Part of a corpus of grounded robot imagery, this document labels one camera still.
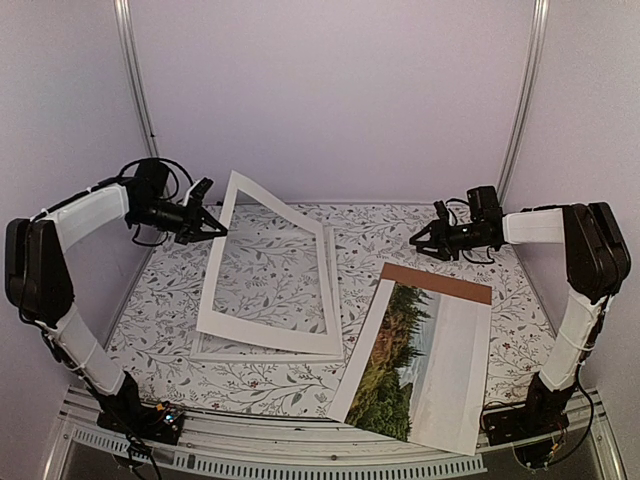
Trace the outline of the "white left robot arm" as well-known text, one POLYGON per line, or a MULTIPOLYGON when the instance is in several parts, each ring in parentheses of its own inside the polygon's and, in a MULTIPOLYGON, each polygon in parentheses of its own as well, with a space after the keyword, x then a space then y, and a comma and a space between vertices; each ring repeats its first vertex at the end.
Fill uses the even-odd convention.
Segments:
POLYGON ((31 218, 11 220, 5 233, 5 292, 20 318, 38 327, 71 363, 71 370, 104 396, 116 396, 125 372, 100 346, 75 304, 65 254, 104 225, 123 219, 171 233, 188 244, 227 233, 202 205, 209 178, 191 186, 174 204, 158 197, 146 180, 110 178, 31 218))

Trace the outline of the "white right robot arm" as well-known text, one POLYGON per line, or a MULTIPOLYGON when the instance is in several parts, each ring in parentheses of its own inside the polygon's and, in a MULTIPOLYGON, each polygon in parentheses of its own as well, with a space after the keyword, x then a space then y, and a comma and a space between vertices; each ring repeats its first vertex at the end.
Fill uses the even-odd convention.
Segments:
POLYGON ((631 259, 615 217, 605 202, 544 206, 505 214, 499 207, 475 207, 471 222, 452 226, 443 202, 438 217, 410 237, 422 254, 449 261, 477 247, 499 249, 505 244, 557 243, 565 248, 572 302, 585 313, 567 311, 559 339, 539 378, 551 392, 576 382, 579 363, 598 335, 597 324, 610 299, 631 269, 631 259))

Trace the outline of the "landscape photo print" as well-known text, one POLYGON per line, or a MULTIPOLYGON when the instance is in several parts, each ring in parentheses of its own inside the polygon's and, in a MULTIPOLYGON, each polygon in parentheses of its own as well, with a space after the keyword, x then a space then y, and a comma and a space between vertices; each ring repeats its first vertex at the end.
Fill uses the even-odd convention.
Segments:
POLYGON ((328 417, 472 456, 484 405, 491 307, 379 283, 328 417))

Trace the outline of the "white picture frame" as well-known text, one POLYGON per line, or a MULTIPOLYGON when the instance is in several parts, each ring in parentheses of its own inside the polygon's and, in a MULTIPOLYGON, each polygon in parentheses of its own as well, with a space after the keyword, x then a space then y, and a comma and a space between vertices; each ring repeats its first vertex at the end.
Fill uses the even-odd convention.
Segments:
POLYGON ((205 352, 205 335, 200 334, 193 342, 190 357, 195 360, 205 362, 223 362, 223 363, 339 363, 344 360, 344 352, 342 347, 342 324, 341 324, 341 306, 340 306, 340 289, 337 278, 337 260, 335 249, 335 235, 333 227, 325 228, 325 241, 328 253, 329 267, 329 283, 332 293, 332 307, 334 309, 335 324, 339 340, 339 353, 332 355, 319 355, 298 352, 275 351, 274 353, 266 353, 264 348, 248 346, 243 351, 234 350, 231 353, 223 353, 221 348, 213 352, 205 352))

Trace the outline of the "white photo print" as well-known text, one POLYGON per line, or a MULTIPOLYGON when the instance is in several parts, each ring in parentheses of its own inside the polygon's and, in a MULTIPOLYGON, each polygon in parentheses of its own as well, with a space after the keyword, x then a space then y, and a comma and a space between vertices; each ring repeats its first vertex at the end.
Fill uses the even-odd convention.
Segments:
POLYGON ((232 172, 204 273, 196 330, 205 352, 248 346, 338 354, 325 228, 232 172))

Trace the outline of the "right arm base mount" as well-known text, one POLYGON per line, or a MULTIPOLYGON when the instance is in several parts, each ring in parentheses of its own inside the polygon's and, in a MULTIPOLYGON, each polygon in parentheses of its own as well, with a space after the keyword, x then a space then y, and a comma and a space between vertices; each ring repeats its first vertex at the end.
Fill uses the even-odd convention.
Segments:
POLYGON ((482 427, 489 444, 517 442, 563 430, 569 425, 565 409, 575 389, 570 386, 551 391, 535 377, 523 406, 482 414, 482 427))

